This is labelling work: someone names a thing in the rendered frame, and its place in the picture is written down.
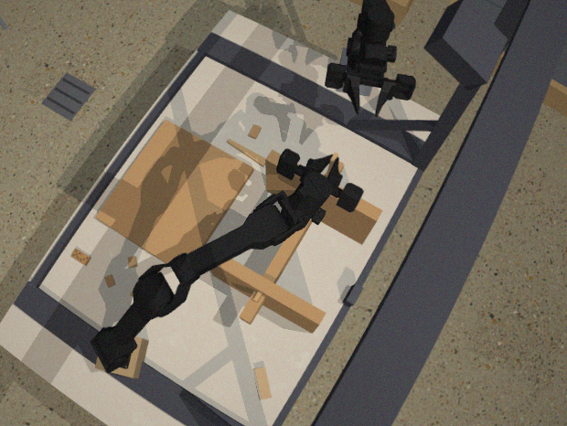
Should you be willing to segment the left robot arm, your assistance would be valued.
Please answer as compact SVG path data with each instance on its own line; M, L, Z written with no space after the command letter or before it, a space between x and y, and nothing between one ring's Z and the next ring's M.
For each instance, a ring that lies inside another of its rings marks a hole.
M188 254L177 255L167 265L151 266L139 277L133 289L134 302L120 321L113 327L103 327L91 340L106 373L129 367L131 354L137 348L133 338L150 320L172 313L185 302L191 284L200 275L247 250L281 244L303 229L311 218L319 225L326 214L321 206L331 193L332 185L324 175L309 173L291 196L283 190L272 194L237 229ZM281 206L281 212L275 202ZM164 267L171 267L179 280L175 294L160 272Z

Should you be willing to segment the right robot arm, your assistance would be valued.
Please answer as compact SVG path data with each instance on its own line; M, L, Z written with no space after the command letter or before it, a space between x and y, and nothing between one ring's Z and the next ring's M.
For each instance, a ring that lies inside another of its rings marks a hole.
M397 56L396 46L388 45L386 47L386 41L390 36L390 32L396 27L394 17L395 15L390 10L386 0L363 0L362 14L358 14L357 28L352 33L352 37L348 38L347 69L358 71L364 65L370 65L381 67L386 73L387 62L394 63ZM390 27L392 27L391 30ZM359 58L358 66L358 57L361 50L362 54L361 58Z

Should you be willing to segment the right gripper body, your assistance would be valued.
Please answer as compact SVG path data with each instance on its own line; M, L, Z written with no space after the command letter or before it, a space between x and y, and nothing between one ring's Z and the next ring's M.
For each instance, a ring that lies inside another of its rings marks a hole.
M347 69L347 65L337 63L330 63L327 65L325 86L333 89L342 88L346 75L359 76L360 85L367 84L366 86L372 85L371 87L377 88L382 87L383 81L395 82L397 83L397 88L393 96L395 99L400 100L410 100L416 87L416 79L413 76L398 74L396 80L389 80L389 78L384 78L384 69L381 69L381 67L364 65L364 67L361 67L361 69L356 71Z

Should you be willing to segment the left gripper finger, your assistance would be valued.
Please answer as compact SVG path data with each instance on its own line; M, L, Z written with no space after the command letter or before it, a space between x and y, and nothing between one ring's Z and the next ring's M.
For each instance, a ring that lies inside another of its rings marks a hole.
M340 178L340 182L341 182L342 175L339 173L339 170L338 170L338 162L339 162L339 157L335 160L334 164L332 165L328 176L330 176L330 174L332 174L332 175ZM340 184L340 182L339 182L339 184Z
M327 167L327 165L330 162L330 159L332 158L332 154L328 155L326 157L323 158L318 158L318 159L308 159L307 164L312 165L313 167L317 168L317 173L322 173L322 171Z

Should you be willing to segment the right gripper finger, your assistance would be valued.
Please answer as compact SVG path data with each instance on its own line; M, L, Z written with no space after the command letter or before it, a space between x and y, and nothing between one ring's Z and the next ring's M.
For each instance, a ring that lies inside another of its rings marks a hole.
M356 114L359 113L359 81L360 77L347 75L343 87L343 92L347 93L348 97L351 99ZM355 96L353 97L353 95Z
M389 81L383 81L382 87L381 87L381 91L380 91L380 98L379 101L377 103L377 108L375 111L375 117L378 117L379 113L380 113L380 109L382 108L382 106L384 105L384 103L387 100L392 100L393 95L396 91L397 88L397 83L395 82L389 82ZM387 93L389 92L388 96ZM387 96L387 97L386 97ZM386 97L386 98L385 98Z

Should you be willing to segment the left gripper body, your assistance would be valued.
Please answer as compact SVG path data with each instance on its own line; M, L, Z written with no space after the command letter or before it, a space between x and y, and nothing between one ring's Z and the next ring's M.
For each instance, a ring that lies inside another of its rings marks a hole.
M300 181L302 182L306 175L317 171L317 168L310 164L306 165L307 168L303 165L297 165L299 160L299 154L290 149L284 149L276 168L277 173L290 180L292 180L294 178L294 174L296 174L300 176ZM353 212L364 193L363 189L352 183L347 183L344 189L341 189L338 187L340 178L330 174L328 179L333 187L331 196L338 198L337 206L348 212Z

